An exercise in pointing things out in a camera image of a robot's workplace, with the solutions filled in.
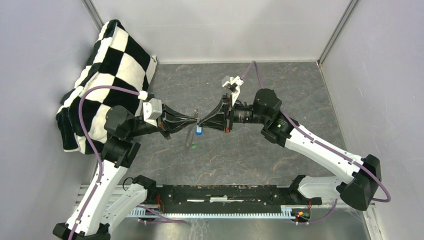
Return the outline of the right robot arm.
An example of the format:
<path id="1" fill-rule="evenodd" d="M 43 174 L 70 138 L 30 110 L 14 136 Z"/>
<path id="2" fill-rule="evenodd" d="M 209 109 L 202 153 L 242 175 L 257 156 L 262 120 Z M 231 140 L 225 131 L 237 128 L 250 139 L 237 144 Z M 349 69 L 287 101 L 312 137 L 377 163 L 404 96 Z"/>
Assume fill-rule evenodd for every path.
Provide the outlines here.
<path id="1" fill-rule="evenodd" d="M 285 116 L 281 105 L 275 91 L 268 88 L 258 90 L 250 105 L 226 94 L 216 108 L 199 121 L 199 126 L 229 133 L 234 123 L 262 124 L 260 133 L 267 141 L 308 157 L 334 175 L 302 177 L 299 184 L 288 191 L 293 203 L 325 197 L 340 199 L 359 211 L 367 210 L 370 203 L 377 200 L 375 193 L 382 186 L 380 160 L 372 154 L 362 157 L 350 153 L 316 136 Z"/>

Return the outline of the blue tagged key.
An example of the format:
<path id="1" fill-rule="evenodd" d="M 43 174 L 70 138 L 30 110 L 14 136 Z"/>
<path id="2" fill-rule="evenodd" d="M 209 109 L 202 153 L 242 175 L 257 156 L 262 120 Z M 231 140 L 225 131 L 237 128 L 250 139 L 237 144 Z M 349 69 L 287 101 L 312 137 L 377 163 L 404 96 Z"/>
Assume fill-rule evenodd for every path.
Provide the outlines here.
<path id="1" fill-rule="evenodd" d="M 195 134 L 197 136 L 201 136 L 203 134 L 203 127 L 201 127 L 199 124 L 195 126 Z"/>

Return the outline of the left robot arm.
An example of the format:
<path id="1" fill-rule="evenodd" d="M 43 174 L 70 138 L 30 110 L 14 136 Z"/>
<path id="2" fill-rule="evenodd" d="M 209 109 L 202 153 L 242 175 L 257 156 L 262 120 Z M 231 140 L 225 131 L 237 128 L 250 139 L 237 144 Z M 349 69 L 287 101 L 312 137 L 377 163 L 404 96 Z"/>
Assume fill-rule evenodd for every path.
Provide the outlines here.
<path id="1" fill-rule="evenodd" d="M 97 154 L 100 161 L 94 177 L 76 210 L 66 222 L 55 225 L 53 235 L 61 240 L 109 240 L 137 205 L 151 204 L 157 198 L 154 181 L 139 176 L 112 205 L 107 205 L 140 149 L 133 138 L 159 132 L 168 139 L 197 121 L 194 116 L 151 101 L 143 104 L 141 116 L 134 116 L 120 105 L 112 107 L 105 115 L 108 139 Z"/>

